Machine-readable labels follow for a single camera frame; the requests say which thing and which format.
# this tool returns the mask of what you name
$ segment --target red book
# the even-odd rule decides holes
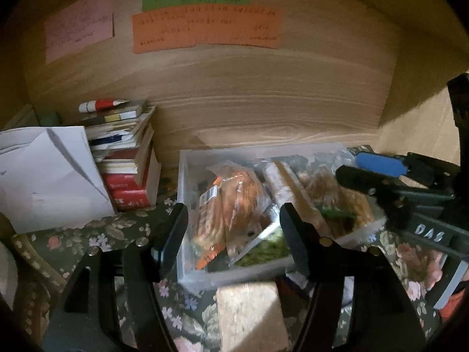
[[[148,156],[144,172],[144,183],[136,189],[111,189],[111,197],[120,211],[152,207],[158,195],[161,164],[156,160],[152,150]]]
[[[130,174],[108,174],[103,173],[101,174],[103,177],[103,181],[105,186],[109,190],[116,190],[116,189],[140,189],[141,186],[138,185],[138,181],[135,181],[137,175],[130,175]]]

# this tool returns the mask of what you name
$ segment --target metal rivet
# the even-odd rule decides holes
[[[371,246],[368,251],[371,255],[374,255],[375,257],[381,255],[381,250],[379,249],[379,247],[376,246]]]
[[[98,252],[99,252],[99,247],[97,247],[97,246],[92,246],[87,251],[87,253],[90,257],[92,257],[93,255],[96,255]]]
[[[332,239],[323,237],[320,239],[320,244],[324,247],[329,247],[332,245]]]
[[[140,237],[140,238],[137,238],[137,240],[135,241],[135,244],[138,247],[145,246],[147,243],[148,243],[148,238],[147,237]]]

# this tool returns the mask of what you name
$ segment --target food package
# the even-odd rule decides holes
[[[234,265],[246,267],[271,262],[291,254],[279,222],[271,224],[239,255]]]
[[[228,256],[233,259],[262,231],[261,216],[270,198],[249,168],[225,161],[209,170],[220,181],[225,243]]]
[[[312,224],[320,236],[332,236],[323,216],[313,205],[305,189],[287,163],[283,161],[266,162],[264,165],[264,178],[273,200],[279,208],[284,203],[291,202],[301,219]]]
[[[202,253],[196,263],[199,270],[225,248],[222,209],[220,187],[215,183],[200,197],[198,222],[192,236],[193,244],[199,248],[197,251]]]
[[[319,167],[311,173],[301,171],[298,179],[324,216],[334,238],[349,234],[374,221],[366,196],[342,188],[327,167]]]
[[[368,203],[368,200],[363,193],[347,188],[341,188],[341,190],[344,193],[347,202],[349,203],[350,210],[355,215],[353,230],[363,228],[375,220],[373,210],[371,209],[370,204]]]

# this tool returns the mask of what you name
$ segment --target orange sticky note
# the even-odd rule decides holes
[[[134,53],[222,43],[277,48],[282,12],[257,5],[198,4],[132,16]]]

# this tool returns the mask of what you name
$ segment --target plastic container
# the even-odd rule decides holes
[[[213,180],[213,173],[207,167],[231,160],[248,167],[261,158],[275,158],[299,155],[314,165],[327,165],[333,172],[340,165],[354,165],[355,158],[341,143],[325,144],[285,144],[270,146],[252,146],[217,150],[182,150],[179,159],[178,202],[189,209],[189,226],[177,256],[178,282],[189,292],[199,293],[203,290],[215,290],[230,284],[268,279],[282,275],[294,268],[292,257],[254,265],[250,267],[231,268],[226,271],[208,272],[196,270],[196,256],[191,244],[189,229],[197,221],[197,210],[200,195],[206,184]],[[370,235],[376,233],[384,224],[383,211],[369,198],[375,214],[375,221],[351,234],[336,239],[344,247],[354,248],[367,242]]]

